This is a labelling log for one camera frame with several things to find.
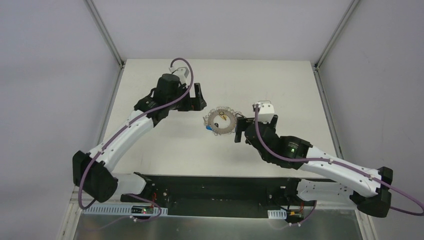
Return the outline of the metal disc keyring holder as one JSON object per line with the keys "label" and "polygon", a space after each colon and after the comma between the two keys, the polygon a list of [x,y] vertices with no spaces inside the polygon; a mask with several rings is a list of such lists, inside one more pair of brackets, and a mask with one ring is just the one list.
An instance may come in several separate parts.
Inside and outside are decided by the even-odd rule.
{"label": "metal disc keyring holder", "polygon": [[[219,112],[224,111],[227,115],[227,121],[223,120],[219,116]],[[235,132],[236,117],[239,112],[233,110],[228,106],[218,106],[210,110],[205,116],[203,116],[204,126],[210,126],[210,130],[215,136],[229,135]]]}

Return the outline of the yellow tagged key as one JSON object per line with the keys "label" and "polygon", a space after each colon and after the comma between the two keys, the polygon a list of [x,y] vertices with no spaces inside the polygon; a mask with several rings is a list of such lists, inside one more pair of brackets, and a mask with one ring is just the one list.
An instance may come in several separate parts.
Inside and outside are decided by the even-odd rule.
{"label": "yellow tagged key", "polygon": [[228,116],[226,115],[226,113],[225,113],[224,111],[220,111],[220,112],[218,113],[218,115],[219,115],[219,117],[220,117],[221,119],[223,119],[224,121],[227,121]]}

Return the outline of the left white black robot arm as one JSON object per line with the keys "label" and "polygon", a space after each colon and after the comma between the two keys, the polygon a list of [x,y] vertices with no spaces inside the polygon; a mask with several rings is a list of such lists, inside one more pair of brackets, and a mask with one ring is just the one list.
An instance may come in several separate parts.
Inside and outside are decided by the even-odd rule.
{"label": "left white black robot arm", "polygon": [[138,172],[113,173],[123,155],[170,111],[202,111],[207,103],[200,83],[185,83],[183,75],[164,73],[156,87],[140,99],[120,128],[87,153],[72,157],[73,183],[99,203],[114,195],[133,194],[140,202],[152,198],[153,189]]}

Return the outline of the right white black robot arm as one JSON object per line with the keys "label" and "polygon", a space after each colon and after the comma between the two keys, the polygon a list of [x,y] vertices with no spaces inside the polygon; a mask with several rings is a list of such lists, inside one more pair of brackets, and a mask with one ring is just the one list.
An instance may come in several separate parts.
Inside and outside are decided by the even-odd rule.
{"label": "right white black robot arm", "polygon": [[257,123],[253,117],[236,117],[236,143],[245,143],[258,151],[260,158],[285,169],[301,170],[330,179],[315,181],[294,180],[284,190],[284,200],[290,205],[300,201],[334,201],[355,205],[367,215],[385,218],[391,207],[392,194],[388,185],[393,170],[388,167],[367,168],[332,156],[310,142],[295,136],[278,136],[274,115],[269,123]]}

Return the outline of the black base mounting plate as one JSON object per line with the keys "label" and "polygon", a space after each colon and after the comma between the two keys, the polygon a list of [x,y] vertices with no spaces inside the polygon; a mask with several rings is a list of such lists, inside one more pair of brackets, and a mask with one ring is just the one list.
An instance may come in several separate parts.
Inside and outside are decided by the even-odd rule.
{"label": "black base mounting plate", "polygon": [[294,177],[221,177],[145,175],[140,194],[123,194],[121,202],[150,200],[170,216],[267,218],[269,210],[299,206],[300,179]]}

